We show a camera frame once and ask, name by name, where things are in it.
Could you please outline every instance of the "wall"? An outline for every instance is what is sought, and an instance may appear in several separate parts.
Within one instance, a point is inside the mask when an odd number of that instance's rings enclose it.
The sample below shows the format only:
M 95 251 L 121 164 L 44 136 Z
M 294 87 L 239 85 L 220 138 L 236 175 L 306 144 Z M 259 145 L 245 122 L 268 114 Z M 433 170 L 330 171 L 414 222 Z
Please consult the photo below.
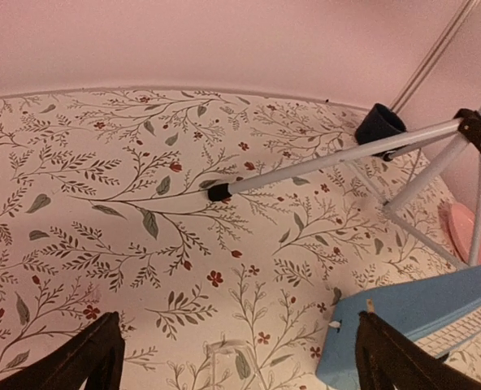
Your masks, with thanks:
M 434 71 L 401 112 L 412 128 L 451 118 L 458 108 L 481 106 L 481 3 L 462 26 Z M 429 158 L 445 142 L 426 148 Z M 478 176 L 478 153 L 469 146 L 465 153 L 444 172 L 443 178 L 456 198 L 472 210 Z
M 390 102 L 461 0 L 0 0 L 0 95 L 184 85 Z

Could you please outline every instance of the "pink plate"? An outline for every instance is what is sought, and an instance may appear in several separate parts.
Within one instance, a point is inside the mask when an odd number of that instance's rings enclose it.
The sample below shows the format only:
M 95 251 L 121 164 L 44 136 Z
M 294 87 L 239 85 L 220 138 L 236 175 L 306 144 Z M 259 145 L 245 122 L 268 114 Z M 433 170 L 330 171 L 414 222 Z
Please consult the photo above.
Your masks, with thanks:
M 450 206 L 450 212 L 448 213 L 450 236 L 464 262 L 468 262 L 470 254 L 471 239 L 474 235 L 474 221 L 474 213 L 466 206 L 461 203 L 454 203 Z M 481 264 L 481 246 L 479 248 L 478 264 Z

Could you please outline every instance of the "clear plastic object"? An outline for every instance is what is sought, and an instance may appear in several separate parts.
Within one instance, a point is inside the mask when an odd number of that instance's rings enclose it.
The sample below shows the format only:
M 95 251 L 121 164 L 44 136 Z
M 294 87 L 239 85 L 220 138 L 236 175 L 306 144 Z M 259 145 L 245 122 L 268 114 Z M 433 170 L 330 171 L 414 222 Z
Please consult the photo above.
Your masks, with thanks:
M 208 345 L 208 352 L 212 390 L 269 390 L 261 380 L 260 370 L 245 341 L 221 341 Z

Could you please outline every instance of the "red flower print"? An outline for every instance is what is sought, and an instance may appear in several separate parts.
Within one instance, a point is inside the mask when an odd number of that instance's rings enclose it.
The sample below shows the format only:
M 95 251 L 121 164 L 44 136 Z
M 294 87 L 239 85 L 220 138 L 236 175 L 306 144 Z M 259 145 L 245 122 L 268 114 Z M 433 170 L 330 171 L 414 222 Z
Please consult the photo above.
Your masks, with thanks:
M 206 278 L 211 282 L 211 285 L 214 287 L 218 287 L 219 284 L 224 281 L 221 273 L 215 271 L 212 271 Z
M 172 169 L 175 173 L 183 171 L 183 167 L 181 166 L 181 164 L 175 161 L 170 164 L 170 169 Z
M 258 335 L 260 336 L 257 340 L 259 344 L 265 344 L 265 345 L 270 344 L 271 335 L 265 335 L 263 331 L 258 333 Z
M 320 357 L 320 347 L 311 347 L 310 348 L 310 351 L 311 351 L 311 357 L 313 359 L 315 358 L 319 358 Z
M 248 272 L 253 275 L 253 276 L 257 276 L 258 272 L 260 272 L 260 268 L 255 268 L 254 265 L 252 265 L 249 269 L 248 269 Z
M 322 302 L 322 303 L 318 303 L 318 304 L 316 305 L 316 307 L 318 307 L 318 308 L 320 309 L 320 313 L 323 313 L 324 311 L 327 310 L 327 307 L 325 307 L 325 303 L 323 303 L 323 302 Z
M 96 319 L 98 317 L 98 314 L 100 314 L 101 312 L 97 307 L 87 305 L 87 309 L 85 309 L 83 313 L 87 319 Z

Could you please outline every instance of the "floral pattern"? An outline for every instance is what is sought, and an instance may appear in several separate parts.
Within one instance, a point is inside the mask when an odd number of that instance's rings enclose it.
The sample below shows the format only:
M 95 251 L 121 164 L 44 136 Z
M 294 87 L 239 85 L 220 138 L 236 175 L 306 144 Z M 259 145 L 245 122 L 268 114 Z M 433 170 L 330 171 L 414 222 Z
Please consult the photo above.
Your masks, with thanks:
M 211 388 L 203 345 L 227 339 L 266 388 L 325 389 L 314 370 L 341 297 L 452 266 L 344 166 L 218 203 L 203 192 L 350 147 L 363 115 L 208 91 L 0 99 L 0 379 L 118 311 L 122 389 Z M 427 160 L 357 164 L 391 197 Z M 437 179 L 403 218 L 449 248 L 452 201 Z M 481 381 L 481 335 L 448 364 Z M 239 367 L 217 388 L 253 388 Z

